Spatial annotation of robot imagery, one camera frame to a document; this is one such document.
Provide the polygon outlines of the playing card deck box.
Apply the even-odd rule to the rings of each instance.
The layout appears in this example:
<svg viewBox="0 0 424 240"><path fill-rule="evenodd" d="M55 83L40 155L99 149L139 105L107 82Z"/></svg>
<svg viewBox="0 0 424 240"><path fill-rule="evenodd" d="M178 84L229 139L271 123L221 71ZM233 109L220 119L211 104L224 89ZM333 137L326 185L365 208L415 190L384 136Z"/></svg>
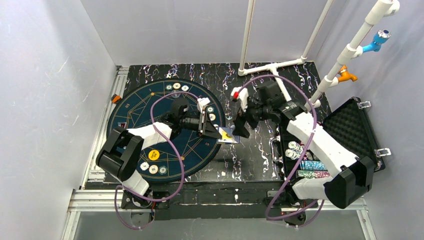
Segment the playing card deck box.
<svg viewBox="0 0 424 240"><path fill-rule="evenodd" d="M221 145L234 145L240 143L240 136L234 135L234 127L218 127L218 132L221 134L221 138L218 138L216 142Z"/></svg>

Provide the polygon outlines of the yellow chip mat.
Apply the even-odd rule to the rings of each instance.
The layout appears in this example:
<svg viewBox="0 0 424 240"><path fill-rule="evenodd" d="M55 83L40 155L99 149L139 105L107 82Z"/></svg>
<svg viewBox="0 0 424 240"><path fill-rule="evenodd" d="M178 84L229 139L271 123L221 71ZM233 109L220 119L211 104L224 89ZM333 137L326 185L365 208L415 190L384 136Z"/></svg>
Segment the yellow chip mat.
<svg viewBox="0 0 424 240"><path fill-rule="evenodd" d="M158 173L159 168L158 168L157 165L153 164L149 167L148 171L149 171L150 174L154 175L154 174Z"/></svg>
<svg viewBox="0 0 424 240"><path fill-rule="evenodd" d="M180 84L179 82L175 82L175 83L172 85L172 87L173 87L175 90L178 90L178 89L180 89L180 88L181 88L181 84Z"/></svg>
<svg viewBox="0 0 424 240"><path fill-rule="evenodd" d="M209 118L210 118L211 121L214 121L216 119L216 116L215 116L215 114L210 113Z"/></svg>

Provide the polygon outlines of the green chip mat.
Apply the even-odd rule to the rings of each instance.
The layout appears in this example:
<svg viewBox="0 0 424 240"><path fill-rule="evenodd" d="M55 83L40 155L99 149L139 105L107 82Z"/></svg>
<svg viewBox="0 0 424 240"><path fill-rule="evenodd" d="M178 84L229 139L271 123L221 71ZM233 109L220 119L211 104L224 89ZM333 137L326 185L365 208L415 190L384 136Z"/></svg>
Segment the green chip mat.
<svg viewBox="0 0 424 240"><path fill-rule="evenodd" d="M212 106L208 106L208 107L206 108L206 110L207 110L209 113L213 113L213 112L214 112L214 108L213 108Z"/></svg>
<svg viewBox="0 0 424 240"><path fill-rule="evenodd" d="M168 84L168 85L166 85L166 86L165 86L165 89L166 89L167 91L171 91L171 90L173 89L173 86L172 86L172 85L170 85L170 84Z"/></svg>
<svg viewBox="0 0 424 240"><path fill-rule="evenodd" d="M161 175L165 175L165 174L168 172L168 168L167 168L166 166L161 166L161 167L158 169L158 172L159 172Z"/></svg>

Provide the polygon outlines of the white chip mat top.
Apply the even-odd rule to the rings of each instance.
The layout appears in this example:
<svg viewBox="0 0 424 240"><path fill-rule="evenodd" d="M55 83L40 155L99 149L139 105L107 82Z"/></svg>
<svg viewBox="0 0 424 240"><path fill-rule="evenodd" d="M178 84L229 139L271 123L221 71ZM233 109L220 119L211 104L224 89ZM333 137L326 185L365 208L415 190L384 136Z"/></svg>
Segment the white chip mat top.
<svg viewBox="0 0 424 240"><path fill-rule="evenodd" d="M188 91L189 90L189 87L187 86L187 85L183 85L182 87L181 87L181 90L182 91Z"/></svg>

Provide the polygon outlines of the white chip mat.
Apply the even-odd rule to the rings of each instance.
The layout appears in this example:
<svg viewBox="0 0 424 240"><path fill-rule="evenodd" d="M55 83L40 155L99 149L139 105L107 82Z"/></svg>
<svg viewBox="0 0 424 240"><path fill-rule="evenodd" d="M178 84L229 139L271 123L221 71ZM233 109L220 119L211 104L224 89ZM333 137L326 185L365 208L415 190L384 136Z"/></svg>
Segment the white chip mat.
<svg viewBox="0 0 424 240"><path fill-rule="evenodd" d="M182 91L188 91L189 90L189 87L187 86L187 85L183 85L182 87L181 87L181 90Z"/></svg>
<svg viewBox="0 0 424 240"><path fill-rule="evenodd" d="M149 165L149 163L148 162L143 162L142 164L140 164L140 169L142 170L142 171L146 171L146 170L148 170L150 168L150 165Z"/></svg>

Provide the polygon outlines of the yellow chip mat top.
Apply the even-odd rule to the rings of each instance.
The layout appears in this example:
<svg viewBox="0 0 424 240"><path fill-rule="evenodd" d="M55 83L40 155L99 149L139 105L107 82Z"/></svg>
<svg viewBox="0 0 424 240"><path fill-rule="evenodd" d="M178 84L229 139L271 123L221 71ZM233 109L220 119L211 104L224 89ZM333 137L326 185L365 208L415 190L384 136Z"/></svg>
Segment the yellow chip mat top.
<svg viewBox="0 0 424 240"><path fill-rule="evenodd" d="M173 87L175 90L178 90L178 89L180 89L180 88L181 88L181 84L180 84L179 82L175 82L175 83L172 85L172 87Z"/></svg>

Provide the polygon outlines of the green chip mat top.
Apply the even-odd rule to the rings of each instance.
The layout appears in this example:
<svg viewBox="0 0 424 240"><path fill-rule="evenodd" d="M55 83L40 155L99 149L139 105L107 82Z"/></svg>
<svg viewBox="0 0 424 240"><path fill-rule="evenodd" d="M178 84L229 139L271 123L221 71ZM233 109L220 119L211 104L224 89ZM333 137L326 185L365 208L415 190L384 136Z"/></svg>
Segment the green chip mat top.
<svg viewBox="0 0 424 240"><path fill-rule="evenodd" d="M172 86L172 85L170 85L170 84L168 84L168 85L166 85L166 86L165 86L165 89L166 89L167 91L171 91L171 90L173 89L173 86Z"/></svg>

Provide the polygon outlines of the yellow dealer button disc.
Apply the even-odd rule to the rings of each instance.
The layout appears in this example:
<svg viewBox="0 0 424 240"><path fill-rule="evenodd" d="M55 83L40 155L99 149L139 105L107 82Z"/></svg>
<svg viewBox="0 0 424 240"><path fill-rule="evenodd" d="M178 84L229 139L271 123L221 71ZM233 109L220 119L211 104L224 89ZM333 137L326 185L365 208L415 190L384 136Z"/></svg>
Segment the yellow dealer button disc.
<svg viewBox="0 0 424 240"><path fill-rule="evenodd" d="M156 161L159 158L160 158L160 152L156 149L153 149L148 153L148 159L151 161Z"/></svg>

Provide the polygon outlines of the green chip mat bottom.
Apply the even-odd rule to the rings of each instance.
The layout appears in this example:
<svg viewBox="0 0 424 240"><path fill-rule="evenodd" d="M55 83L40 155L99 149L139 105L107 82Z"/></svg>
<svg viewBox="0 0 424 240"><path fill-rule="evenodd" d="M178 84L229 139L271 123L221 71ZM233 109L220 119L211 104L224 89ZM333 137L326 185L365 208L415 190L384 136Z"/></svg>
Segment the green chip mat bottom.
<svg viewBox="0 0 424 240"><path fill-rule="evenodd" d="M161 175L165 175L165 174L168 172L168 168L167 168L166 166L161 166L161 167L158 169L158 172L159 172Z"/></svg>

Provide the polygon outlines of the yellow chip mat bottom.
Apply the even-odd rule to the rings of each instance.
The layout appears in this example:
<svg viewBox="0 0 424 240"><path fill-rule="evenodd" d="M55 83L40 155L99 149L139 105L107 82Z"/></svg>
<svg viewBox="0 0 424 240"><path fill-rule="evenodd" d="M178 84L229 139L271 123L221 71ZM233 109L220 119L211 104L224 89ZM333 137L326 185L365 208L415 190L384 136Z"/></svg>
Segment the yellow chip mat bottom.
<svg viewBox="0 0 424 240"><path fill-rule="evenodd" d="M150 174L154 175L154 174L158 173L159 168L158 168L157 165L153 164L149 167L148 171L149 171Z"/></svg>

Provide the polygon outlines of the white chip mat bottom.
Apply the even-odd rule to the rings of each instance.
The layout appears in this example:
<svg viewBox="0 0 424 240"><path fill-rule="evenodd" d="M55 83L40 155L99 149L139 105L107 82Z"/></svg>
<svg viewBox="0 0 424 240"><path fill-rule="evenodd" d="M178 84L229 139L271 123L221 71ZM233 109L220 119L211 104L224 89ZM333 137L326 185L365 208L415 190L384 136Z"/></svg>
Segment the white chip mat bottom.
<svg viewBox="0 0 424 240"><path fill-rule="evenodd" d="M142 170L142 171L146 171L146 170L148 170L150 168L150 165L149 165L149 163L148 162L143 162L142 164L140 164L140 169Z"/></svg>

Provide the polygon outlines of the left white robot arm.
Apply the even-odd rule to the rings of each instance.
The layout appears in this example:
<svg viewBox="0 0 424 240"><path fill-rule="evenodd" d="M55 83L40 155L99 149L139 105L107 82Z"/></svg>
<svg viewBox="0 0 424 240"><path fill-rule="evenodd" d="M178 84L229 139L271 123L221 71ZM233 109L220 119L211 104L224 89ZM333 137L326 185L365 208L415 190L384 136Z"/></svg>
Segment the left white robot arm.
<svg viewBox="0 0 424 240"><path fill-rule="evenodd" d="M138 128L115 127L100 149L95 163L106 173L120 182L119 188L130 192L137 198L149 200L146 192L149 183L138 172L141 152L157 144L168 143L174 151L180 166L181 179L177 195L184 184L185 167L183 159L172 142L183 129L196 132L201 138L219 139L222 135L212 123L207 108L208 97L196 98L196 109L190 110L188 99L180 97L170 105L170 109L159 117L150 116L151 124Z"/></svg>

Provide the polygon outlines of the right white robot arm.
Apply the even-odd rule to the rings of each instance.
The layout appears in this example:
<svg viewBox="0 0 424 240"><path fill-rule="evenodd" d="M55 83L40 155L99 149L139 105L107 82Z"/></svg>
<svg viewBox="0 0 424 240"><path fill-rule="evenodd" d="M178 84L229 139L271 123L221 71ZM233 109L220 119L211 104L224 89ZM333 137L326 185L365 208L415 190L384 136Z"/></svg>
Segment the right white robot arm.
<svg viewBox="0 0 424 240"><path fill-rule="evenodd" d="M232 100L240 101L233 135L249 138L245 124L255 129L260 121L271 120L302 141L304 151L312 151L329 172L328 177L311 179L293 178L290 173L271 205L283 197L288 204L308 199L328 200L345 209L372 189L375 164L370 157L359 157L338 143L302 104L285 100L275 81L264 82L256 90L258 98L250 97L245 86L232 90Z"/></svg>

